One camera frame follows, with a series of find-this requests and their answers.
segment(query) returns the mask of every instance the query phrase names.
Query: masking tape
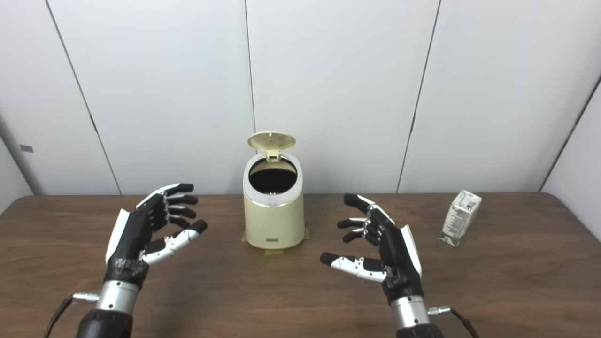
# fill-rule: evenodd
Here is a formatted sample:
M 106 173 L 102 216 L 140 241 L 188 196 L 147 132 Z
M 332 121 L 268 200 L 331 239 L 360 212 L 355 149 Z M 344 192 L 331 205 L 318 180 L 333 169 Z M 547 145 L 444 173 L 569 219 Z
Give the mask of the masking tape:
M 303 237 L 303 241 L 305 241 L 307 239 L 309 239 L 309 227 L 305 227 L 305 236 Z M 240 239 L 240 242 L 248 243 L 248 241 L 246 240 L 246 232 L 242 233 L 242 239 Z M 273 256 L 273 255 L 277 255 L 277 254 L 284 254 L 284 249 L 265 250 L 265 256 Z
M 265 250 L 265 256 L 273 256 L 276 254 L 284 254 L 284 249 L 280 250 Z

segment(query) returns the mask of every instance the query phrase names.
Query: panel seam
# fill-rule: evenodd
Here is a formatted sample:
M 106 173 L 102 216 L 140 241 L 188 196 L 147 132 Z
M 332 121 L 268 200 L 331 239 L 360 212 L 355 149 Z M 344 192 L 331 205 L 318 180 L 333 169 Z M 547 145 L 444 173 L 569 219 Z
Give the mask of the panel seam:
M 251 39 L 248 32 L 248 9 L 246 8 L 247 0 L 244 0 L 244 20 L 246 25 L 246 46 L 248 47 L 248 73 L 251 78 L 251 105 L 252 105 L 252 125 L 254 132 L 257 133 L 257 119 L 255 118 L 255 92 L 252 86 L 252 63 L 251 63 Z
M 403 177 L 403 171 L 405 169 L 405 162 L 407 160 L 407 152 L 409 151 L 409 142 L 411 141 L 411 134 L 413 133 L 413 127 L 415 126 L 415 117 L 417 116 L 417 108 L 419 105 L 419 99 L 421 97 L 421 90 L 424 86 L 424 78 L 426 76 L 426 68 L 428 68 L 428 60 L 430 59 L 430 51 L 432 49 L 432 41 L 434 40 L 434 33 L 436 32 L 436 24 L 438 23 L 438 14 L 441 11 L 442 0 L 438 0 L 438 8 L 436 9 L 436 16 L 434 18 L 434 25 L 432 26 L 432 34 L 430 36 L 430 44 L 428 45 L 428 52 L 426 53 L 426 61 L 424 63 L 424 71 L 421 74 L 421 81 L 419 82 L 419 90 L 417 92 L 417 99 L 415 101 L 415 107 L 413 109 L 413 119 L 411 120 L 411 128 L 409 129 L 409 135 L 407 136 L 407 144 L 405 145 L 405 154 L 403 155 L 403 164 L 401 165 L 401 172 L 398 175 L 397 183 L 397 194 L 401 188 L 401 178 Z
M 106 153 L 106 149 L 105 149 L 105 145 L 104 143 L 102 143 L 102 138 L 100 137 L 100 133 L 98 132 L 98 128 L 96 127 L 96 122 L 94 122 L 94 117 L 92 116 L 92 112 L 90 111 L 90 106 L 88 105 L 88 101 L 85 98 L 84 95 L 84 91 L 81 88 L 81 84 L 79 83 L 79 78 L 77 76 L 77 73 L 75 72 L 75 68 L 73 67 L 73 62 L 71 61 L 71 57 L 69 56 L 69 52 L 67 51 L 67 46 L 65 45 L 65 41 L 63 40 L 63 35 L 61 34 L 60 29 L 58 29 L 58 24 L 56 23 L 56 19 L 54 18 L 54 13 L 52 12 L 52 9 L 50 7 L 50 3 L 48 2 L 48 0 L 44 0 L 46 3 L 46 7 L 48 8 L 48 13 L 50 13 L 50 18 L 52 18 L 52 23 L 54 24 L 54 28 L 56 29 L 56 33 L 58 34 L 58 38 L 61 40 L 61 45 L 63 46 L 63 50 L 65 52 L 65 55 L 67 56 L 67 61 L 69 62 L 69 66 L 71 67 L 71 71 L 73 72 L 73 76 L 75 77 L 75 82 L 77 83 L 78 89 L 79 89 L 79 93 L 81 94 L 82 99 L 84 100 L 84 105 L 85 105 L 85 109 L 88 112 L 88 116 L 90 117 L 90 120 L 92 121 L 92 127 L 94 128 L 94 130 L 96 131 L 96 135 L 98 136 L 98 141 L 100 142 L 100 146 L 102 148 L 102 152 L 105 154 L 105 158 L 106 158 L 106 162 L 109 165 L 109 169 L 111 171 L 112 177 L 115 180 L 115 185 L 117 186 L 117 190 L 119 191 L 119 195 L 123 195 L 123 193 L 121 193 L 121 187 L 119 187 L 119 182 L 117 181 L 117 177 L 115 175 L 115 171 L 113 170 L 113 167 L 111 165 L 111 160 L 109 160 L 109 156 Z
M 578 118 L 576 119 L 576 121 L 574 122 L 574 125 L 572 126 L 572 130 L 570 130 L 570 133 L 568 134 L 566 140 L 564 141 L 563 145 L 561 146 L 560 152 L 557 154 L 557 157 L 555 158 L 555 160 L 553 161 L 553 164 L 551 165 L 551 169 L 549 169 L 549 172 L 547 173 L 547 176 L 543 180 L 543 184 L 540 185 L 540 189 L 538 190 L 539 192 L 542 191 L 543 188 L 545 187 L 545 184 L 547 183 L 547 180 L 549 179 L 549 176 L 551 176 L 551 172 L 553 172 L 553 169 L 557 165 L 557 162 L 559 161 L 559 159 L 561 157 L 561 154 L 563 154 L 564 150 L 566 149 L 567 143 L 570 141 L 572 135 L 574 134 L 574 131 L 576 130 L 576 127 L 578 126 L 578 123 L 580 123 L 580 119 L 584 115 L 584 112 L 587 110 L 588 104 L 593 99 L 593 96 L 595 95 L 595 92 L 597 91 L 600 83 L 601 83 L 601 76 L 599 76 L 599 79 L 597 80 L 597 84 L 595 84 L 595 86 L 593 87 L 593 91 L 588 96 L 588 99 L 587 99 L 586 103 L 584 104 L 584 107 L 582 108 L 582 111 L 580 111 L 580 114 L 578 115 Z

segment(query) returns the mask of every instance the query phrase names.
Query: open lid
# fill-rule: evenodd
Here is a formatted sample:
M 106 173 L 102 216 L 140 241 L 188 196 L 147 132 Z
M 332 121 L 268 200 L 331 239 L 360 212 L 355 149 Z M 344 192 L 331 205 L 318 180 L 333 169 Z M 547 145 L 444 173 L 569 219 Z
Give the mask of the open lid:
M 295 138 L 280 132 L 259 132 L 248 138 L 248 145 L 267 153 L 268 162 L 278 162 L 280 150 L 294 147 Z

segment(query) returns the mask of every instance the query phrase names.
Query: wood grain surface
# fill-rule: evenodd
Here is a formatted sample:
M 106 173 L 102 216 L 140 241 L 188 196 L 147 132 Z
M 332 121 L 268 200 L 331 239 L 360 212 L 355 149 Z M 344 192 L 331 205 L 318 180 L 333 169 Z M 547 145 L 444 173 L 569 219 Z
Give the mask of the wood grain surface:
M 482 338 L 601 336 L 601 244 L 555 197 L 482 194 L 460 247 L 438 233 L 453 194 L 368 194 L 409 223 L 428 306 L 448 305 Z M 365 241 L 344 244 L 336 222 L 358 217 L 342 195 L 308 195 L 310 238 L 283 255 L 240 241 L 240 195 L 202 195 L 209 229 L 153 265 L 134 311 L 134 337 L 394 337 L 378 283 L 319 262 L 322 251 L 377 258 Z M 25 197 L 0 216 L 0 336 L 41 337 L 60 301 L 98 292 L 119 208 L 140 196 Z M 164 234 L 177 230 L 166 227 Z M 91 304 L 63 314 L 52 337 L 73 337 Z M 433 319 L 446 338 L 468 337 L 452 315 Z

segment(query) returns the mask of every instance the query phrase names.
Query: trash can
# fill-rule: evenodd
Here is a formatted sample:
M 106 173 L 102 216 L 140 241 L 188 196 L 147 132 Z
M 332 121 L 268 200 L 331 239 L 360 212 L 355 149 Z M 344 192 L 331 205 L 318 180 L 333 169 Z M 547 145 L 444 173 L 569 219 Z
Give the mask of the trash can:
M 282 150 L 296 140 L 279 132 L 260 132 L 248 138 L 259 151 L 244 169 L 246 240 L 254 247 L 294 247 L 305 236 L 302 170 L 299 161 Z

